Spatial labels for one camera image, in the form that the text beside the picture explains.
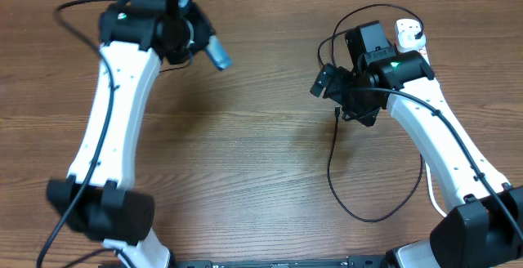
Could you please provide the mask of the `Samsung Galaxy smartphone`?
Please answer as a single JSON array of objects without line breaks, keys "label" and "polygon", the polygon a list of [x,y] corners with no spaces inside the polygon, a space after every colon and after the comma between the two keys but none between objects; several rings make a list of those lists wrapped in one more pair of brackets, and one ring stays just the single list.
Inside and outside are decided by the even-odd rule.
[{"label": "Samsung Galaxy smartphone", "polygon": [[208,45],[204,48],[204,50],[218,70],[228,69],[232,65],[232,60],[229,54],[221,45],[221,42],[216,35],[213,35],[209,38]]}]

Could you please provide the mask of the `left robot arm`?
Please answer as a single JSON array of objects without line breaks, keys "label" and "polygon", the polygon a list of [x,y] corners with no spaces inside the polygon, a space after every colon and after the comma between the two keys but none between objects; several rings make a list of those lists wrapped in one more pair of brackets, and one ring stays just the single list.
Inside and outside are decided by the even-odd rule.
[{"label": "left robot arm", "polygon": [[47,183],[48,202],[68,226],[113,252],[124,267],[174,267],[153,230],[154,200],[134,190],[145,106],[163,62],[184,69],[204,51],[219,70],[231,59],[194,0],[107,0],[98,81],[82,144],[67,177]]}]

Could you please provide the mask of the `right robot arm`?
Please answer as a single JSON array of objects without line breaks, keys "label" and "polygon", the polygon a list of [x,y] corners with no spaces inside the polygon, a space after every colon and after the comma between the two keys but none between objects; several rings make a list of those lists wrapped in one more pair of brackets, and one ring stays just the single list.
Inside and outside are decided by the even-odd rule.
[{"label": "right robot arm", "polygon": [[337,103],[340,119],[367,127],[387,111],[409,134],[445,201],[427,239],[382,257],[351,257],[372,267],[492,267],[522,256],[522,190],[477,149],[454,116],[430,66],[422,25],[400,19],[388,41],[373,21],[347,30],[352,69],[326,64],[311,93]]}]

